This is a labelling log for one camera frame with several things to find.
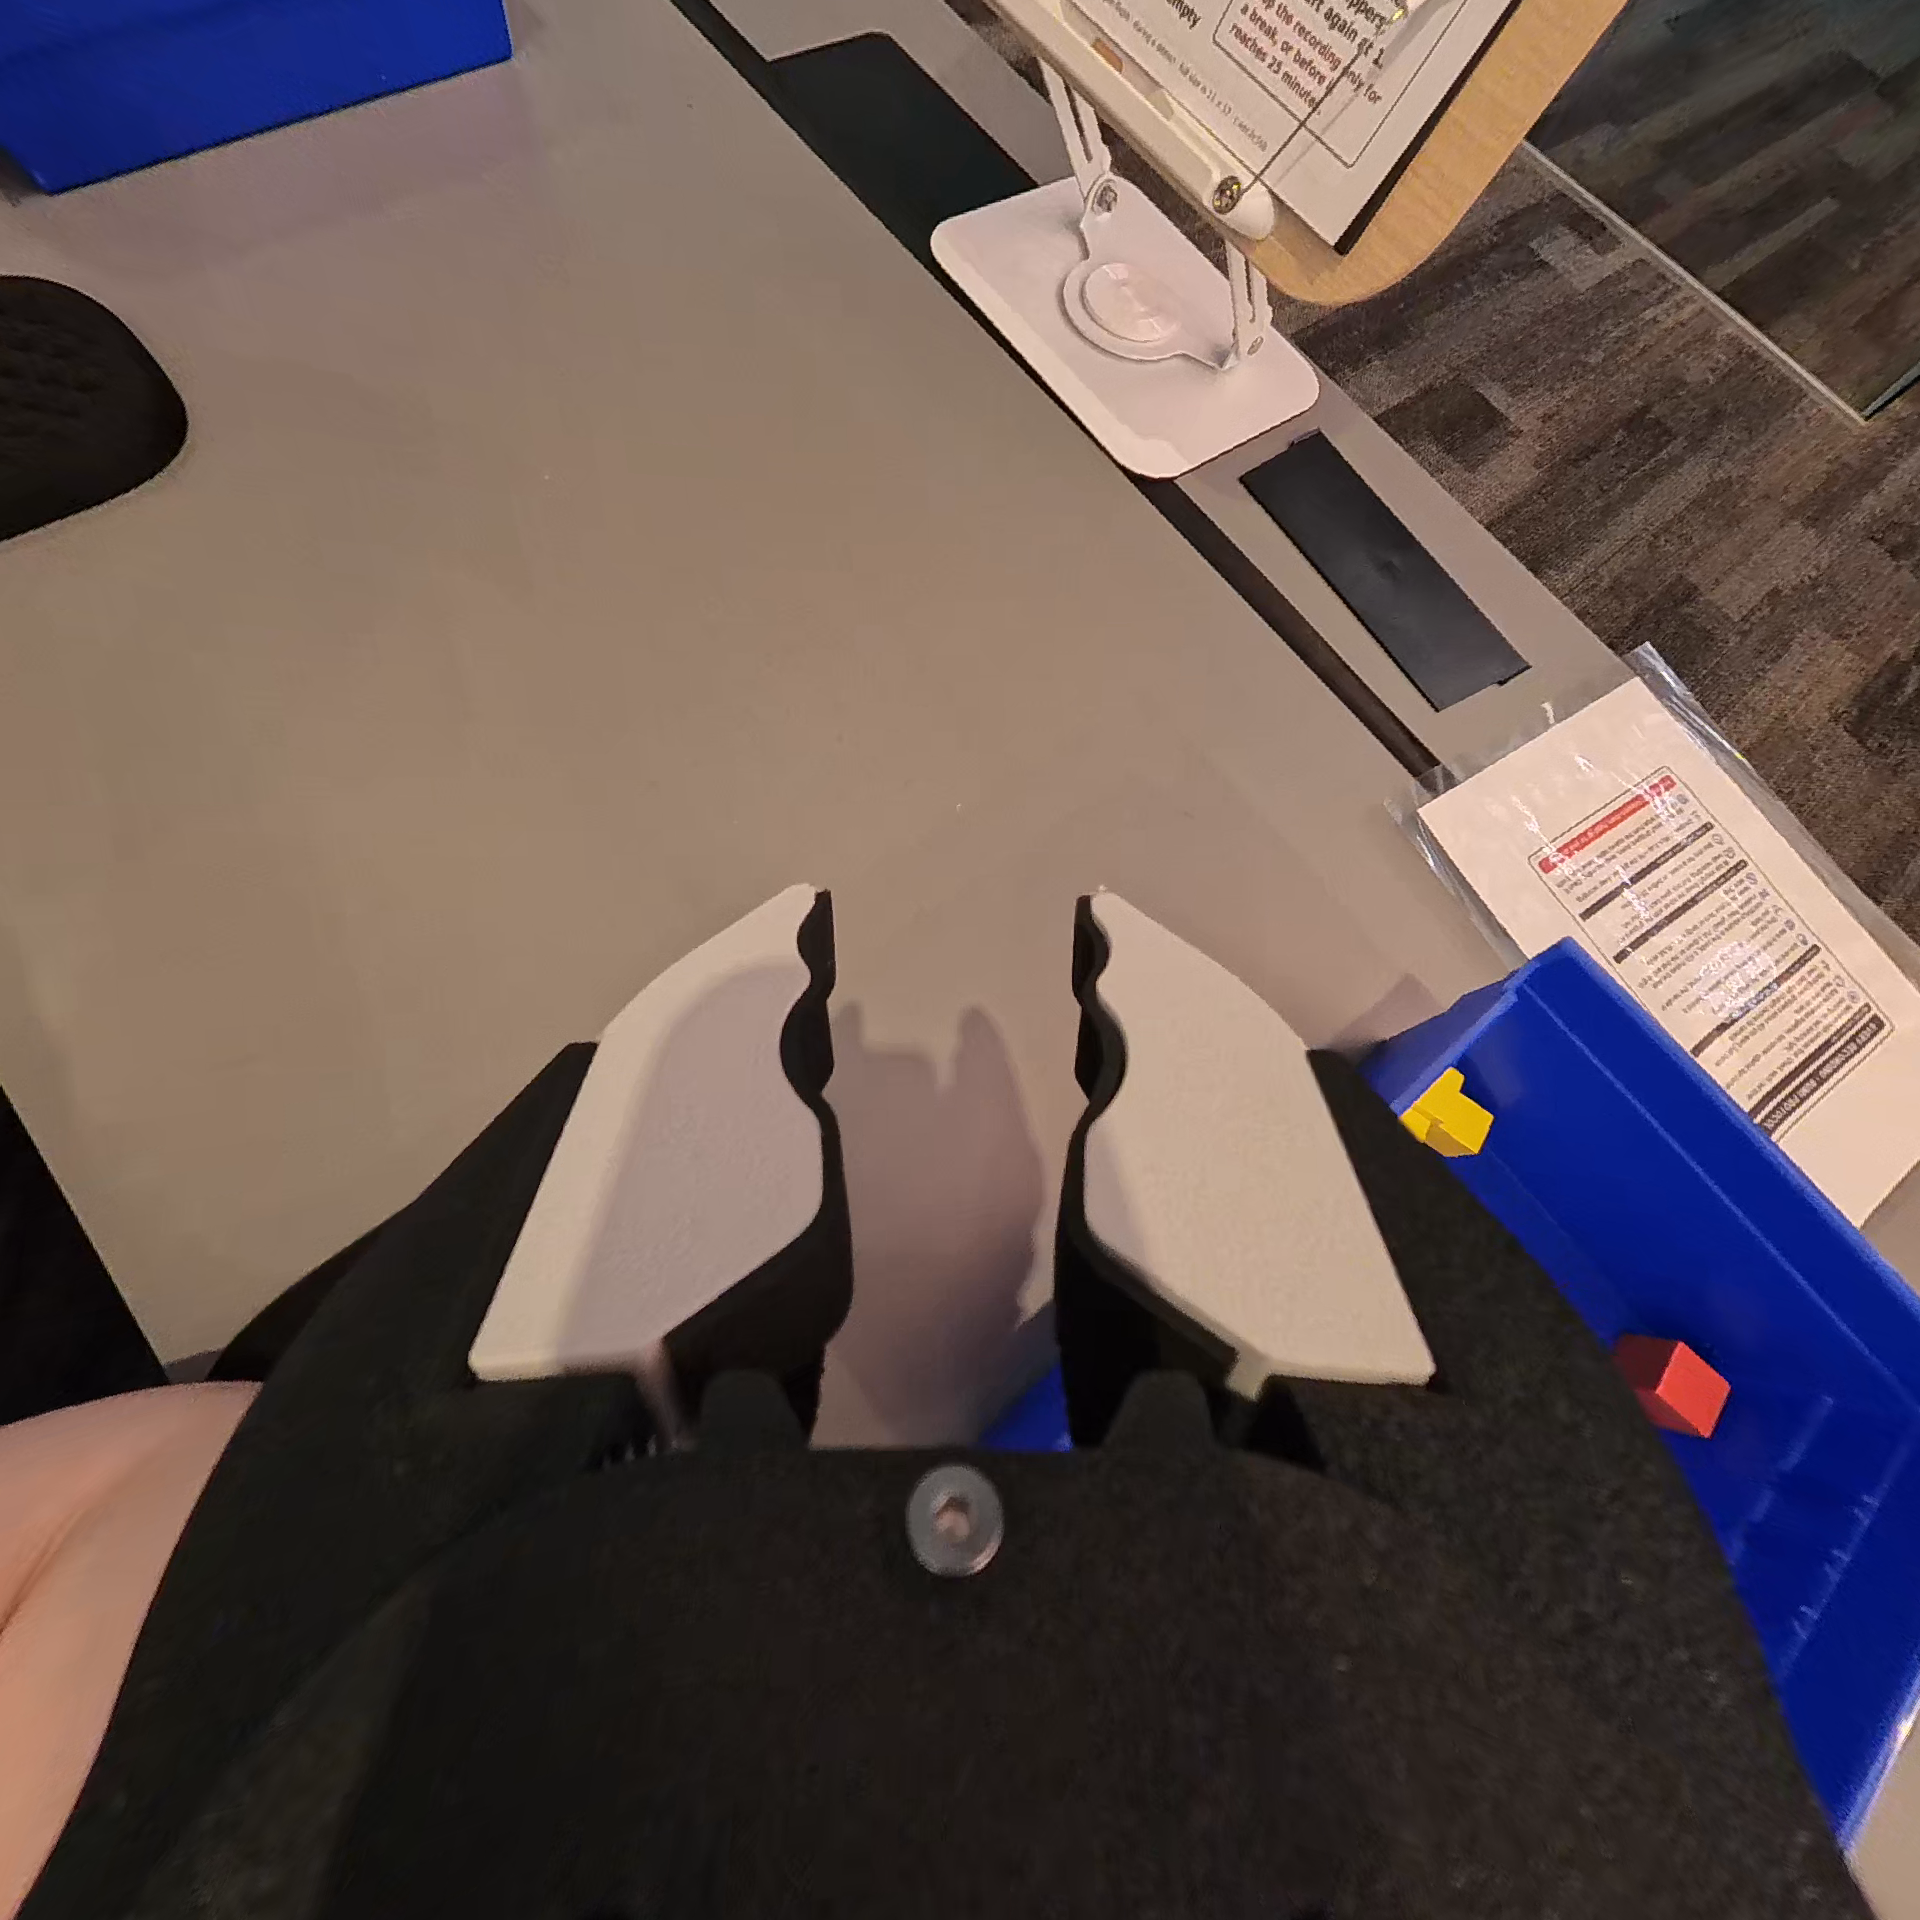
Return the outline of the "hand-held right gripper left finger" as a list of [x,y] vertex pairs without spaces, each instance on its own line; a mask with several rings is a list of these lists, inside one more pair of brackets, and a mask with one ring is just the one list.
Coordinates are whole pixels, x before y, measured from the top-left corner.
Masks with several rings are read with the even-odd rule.
[[759,1372],[815,1421],[848,1309],[832,897],[786,882],[662,960],[594,1044],[468,1373],[629,1373],[657,1424]]

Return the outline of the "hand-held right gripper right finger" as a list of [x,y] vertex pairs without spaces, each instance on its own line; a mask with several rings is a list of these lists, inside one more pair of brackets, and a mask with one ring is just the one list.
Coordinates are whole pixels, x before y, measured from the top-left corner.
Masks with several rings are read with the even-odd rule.
[[1068,916],[1077,1125],[1050,1222],[1068,1421],[1141,1372],[1264,1389],[1436,1389],[1309,1044],[1118,893]]

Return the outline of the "red wooden cube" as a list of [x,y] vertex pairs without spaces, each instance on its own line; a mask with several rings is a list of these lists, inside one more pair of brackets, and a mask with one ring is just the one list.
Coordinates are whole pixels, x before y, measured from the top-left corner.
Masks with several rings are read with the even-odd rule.
[[1689,1339],[1623,1339],[1610,1372],[1657,1431],[1710,1444],[1736,1400],[1736,1389]]

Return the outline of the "blue plastic bin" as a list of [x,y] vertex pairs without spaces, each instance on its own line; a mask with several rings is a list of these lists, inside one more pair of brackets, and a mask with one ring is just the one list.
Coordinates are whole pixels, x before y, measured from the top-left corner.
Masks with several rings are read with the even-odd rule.
[[0,154],[63,192],[478,64],[506,0],[10,0]]
[[[1920,1713],[1920,1296],[1573,936],[1309,1072],[1436,1389],[1205,1394],[1218,1431],[1425,1505],[1605,1713],[1669,1761],[1788,1747],[1850,1843]],[[1477,1160],[1398,1125],[1441,1072]],[[1710,1444],[1646,1421],[1623,1339],[1736,1389]],[[1050,1372],[990,1444],[1108,1424]]]

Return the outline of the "person's right forearm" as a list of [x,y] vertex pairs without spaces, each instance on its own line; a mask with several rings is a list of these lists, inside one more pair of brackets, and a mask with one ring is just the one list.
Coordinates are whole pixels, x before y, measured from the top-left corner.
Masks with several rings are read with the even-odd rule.
[[0,1424],[0,1910],[27,1910],[180,1531],[262,1389],[149,1389]]

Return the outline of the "laminated paper sheet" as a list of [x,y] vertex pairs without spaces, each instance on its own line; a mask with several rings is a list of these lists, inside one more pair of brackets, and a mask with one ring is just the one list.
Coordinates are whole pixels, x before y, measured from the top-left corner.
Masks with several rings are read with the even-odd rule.
[[1496,953],[1584,946],[1863,1230],[1920,1170],[1920,946],[1736,755],[1657,649],[1398,799]]

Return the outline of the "person's dark clothing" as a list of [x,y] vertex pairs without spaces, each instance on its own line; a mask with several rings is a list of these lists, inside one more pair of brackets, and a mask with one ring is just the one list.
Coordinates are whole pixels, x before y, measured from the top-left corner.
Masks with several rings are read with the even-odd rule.
[[165,1389],[165,1359],[86,1246],[69,1195],[0,1100],[0,1421]]

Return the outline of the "illustrated instruction sheet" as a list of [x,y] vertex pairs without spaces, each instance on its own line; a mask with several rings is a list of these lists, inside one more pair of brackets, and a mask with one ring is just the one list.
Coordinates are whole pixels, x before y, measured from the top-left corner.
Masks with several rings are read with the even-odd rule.
[[1218,225],[1351,247],[1512,0],[997,0]]

